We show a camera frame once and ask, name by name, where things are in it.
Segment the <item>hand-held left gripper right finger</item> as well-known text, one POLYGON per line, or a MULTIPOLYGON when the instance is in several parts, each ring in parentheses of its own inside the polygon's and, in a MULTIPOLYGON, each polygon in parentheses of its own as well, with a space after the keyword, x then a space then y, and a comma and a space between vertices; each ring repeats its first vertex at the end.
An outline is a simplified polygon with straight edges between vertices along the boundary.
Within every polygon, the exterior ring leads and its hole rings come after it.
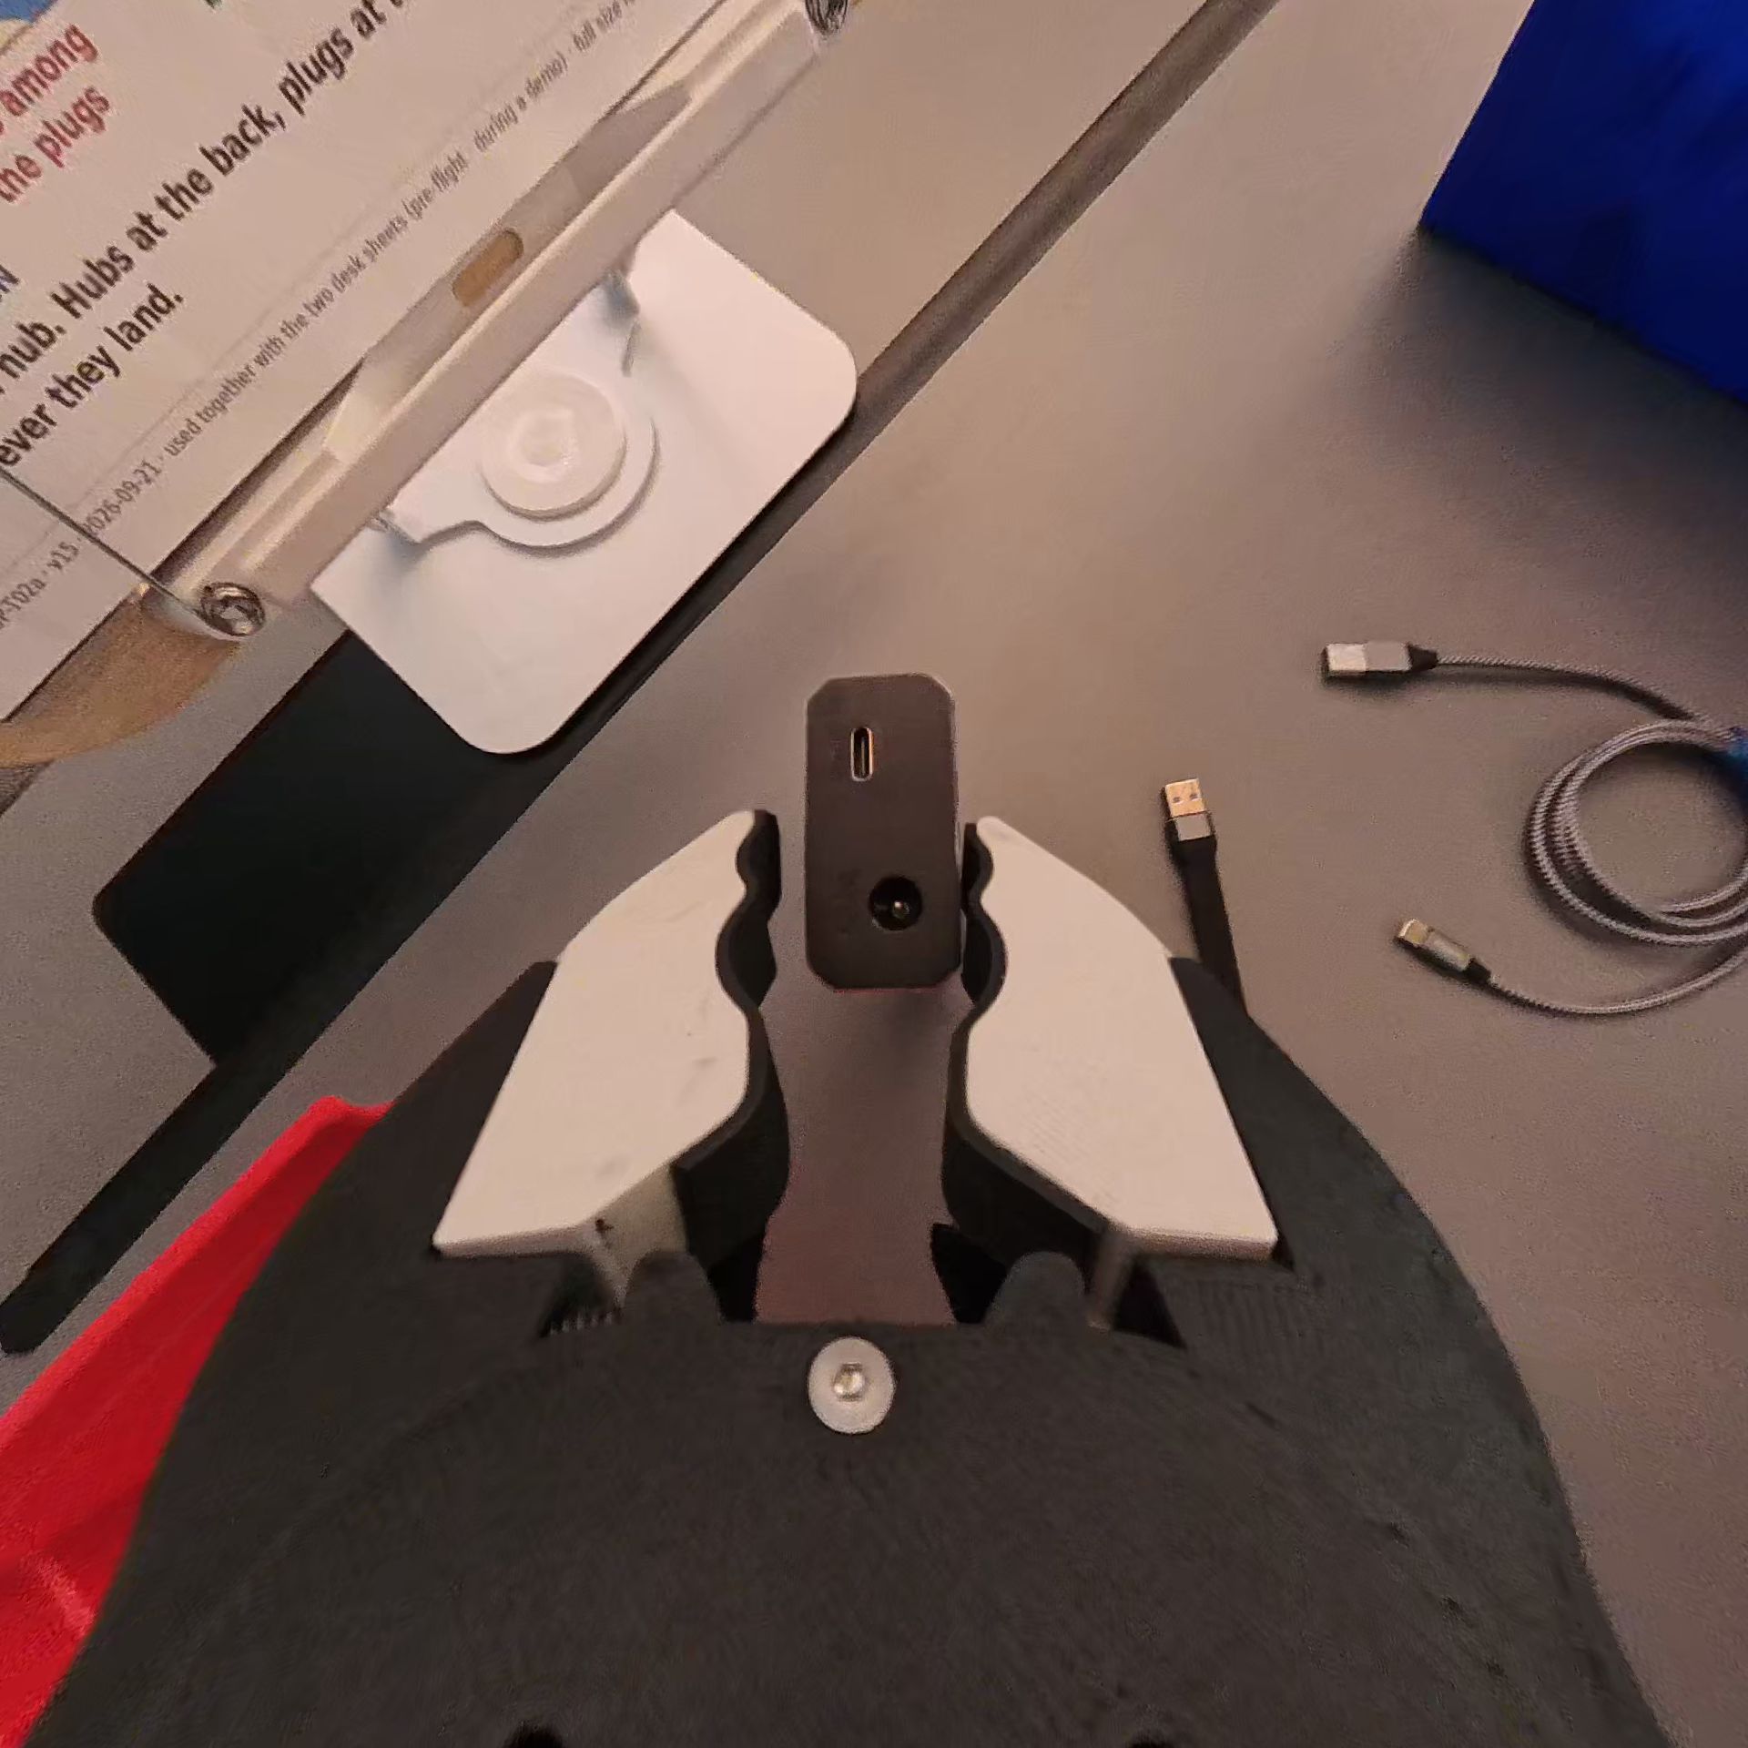
POLYGON ((943 1288, 980 1323, 1028 1256, 1085 1319, 1178 1331, 1168 1290, 1274 1296, 1280 1231, 1164 942, 996 816, 966 830, 943 1288))

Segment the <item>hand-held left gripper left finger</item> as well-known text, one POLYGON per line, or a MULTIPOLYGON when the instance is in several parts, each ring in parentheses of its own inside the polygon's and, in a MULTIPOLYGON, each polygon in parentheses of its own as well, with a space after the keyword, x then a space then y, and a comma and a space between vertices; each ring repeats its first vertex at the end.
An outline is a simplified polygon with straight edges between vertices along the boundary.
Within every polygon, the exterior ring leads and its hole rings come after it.
POLYGON ((747 1317, 791 1142, 763 1003, 775 814, 731 814, 558 956, 435 1233, 447 1258, 579 1256, 625 1300, 684 1254, 747 1317))

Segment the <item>black usb hub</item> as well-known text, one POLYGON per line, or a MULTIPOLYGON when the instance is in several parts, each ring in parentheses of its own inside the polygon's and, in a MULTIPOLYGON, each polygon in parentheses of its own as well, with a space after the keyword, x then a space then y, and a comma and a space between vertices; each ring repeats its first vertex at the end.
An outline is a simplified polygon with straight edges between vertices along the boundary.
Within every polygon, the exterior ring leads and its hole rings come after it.
POLYGON ((804 717, 802 909, 838 992, 931 990, 960 964, 951 691, 929 674, 840 676, 804 717))

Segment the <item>red plastic bin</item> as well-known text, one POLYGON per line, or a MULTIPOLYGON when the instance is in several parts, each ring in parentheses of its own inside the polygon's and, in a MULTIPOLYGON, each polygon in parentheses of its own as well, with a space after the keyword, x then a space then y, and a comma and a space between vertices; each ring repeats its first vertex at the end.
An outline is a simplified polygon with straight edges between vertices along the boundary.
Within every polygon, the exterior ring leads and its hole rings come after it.
POLYGON ((194 1379, 295 1217, 386 1104, 311 1106, 2 1420, 2 1742, 91 1634, 194 1379))

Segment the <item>black mat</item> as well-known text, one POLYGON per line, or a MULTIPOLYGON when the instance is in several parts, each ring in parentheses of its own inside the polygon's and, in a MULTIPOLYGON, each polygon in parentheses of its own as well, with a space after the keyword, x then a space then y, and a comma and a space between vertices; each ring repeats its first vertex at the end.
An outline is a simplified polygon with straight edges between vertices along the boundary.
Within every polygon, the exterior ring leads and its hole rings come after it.
POLYGON ((93 897, 121 1019, 72 1061, 54 1163, 93 1159, 83 1203, 4 1296, 4 1355, 70 1323, 319 1033, 295 996, 453 812, 469 755, 342 636, 93 897))

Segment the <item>wooden clipboard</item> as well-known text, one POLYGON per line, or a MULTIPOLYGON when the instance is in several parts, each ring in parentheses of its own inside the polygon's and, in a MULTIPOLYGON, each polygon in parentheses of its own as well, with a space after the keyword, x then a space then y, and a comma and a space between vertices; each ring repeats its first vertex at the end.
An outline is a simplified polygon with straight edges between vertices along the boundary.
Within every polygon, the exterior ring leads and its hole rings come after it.
POLYGON ((52 764, 164 723, 275 618, 259 585, 149 567, 4 474, 4 806, 52 764))

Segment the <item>white sign stand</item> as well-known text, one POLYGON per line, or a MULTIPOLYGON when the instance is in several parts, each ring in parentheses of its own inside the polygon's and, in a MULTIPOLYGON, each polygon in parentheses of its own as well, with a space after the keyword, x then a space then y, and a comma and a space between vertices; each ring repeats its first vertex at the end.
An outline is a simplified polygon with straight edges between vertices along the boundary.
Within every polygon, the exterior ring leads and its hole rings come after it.
POLYGON ((712 4, 431 284, 176 565, 243 640, 307 593, 467 745, 554 739, 858 395, 828 326, 676 204, 850 4, 712 4))

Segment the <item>printed instruction sheet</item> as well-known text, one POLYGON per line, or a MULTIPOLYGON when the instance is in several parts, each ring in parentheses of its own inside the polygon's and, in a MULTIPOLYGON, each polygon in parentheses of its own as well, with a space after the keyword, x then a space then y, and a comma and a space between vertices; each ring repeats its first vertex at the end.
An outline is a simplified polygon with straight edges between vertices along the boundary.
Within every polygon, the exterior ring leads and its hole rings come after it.
POLYGON ((710 6, 4 4, 4 474, 176 571, 710 6))

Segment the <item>blue plastic bin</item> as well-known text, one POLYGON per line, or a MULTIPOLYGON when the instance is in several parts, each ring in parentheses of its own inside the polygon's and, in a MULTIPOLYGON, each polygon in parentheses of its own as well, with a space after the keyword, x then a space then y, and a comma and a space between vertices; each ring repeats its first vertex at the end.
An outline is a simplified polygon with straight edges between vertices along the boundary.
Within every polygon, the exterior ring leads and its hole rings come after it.
POLYGON ((1423 229, 1747 401, 1747 6, 1537 2, 1423 229))

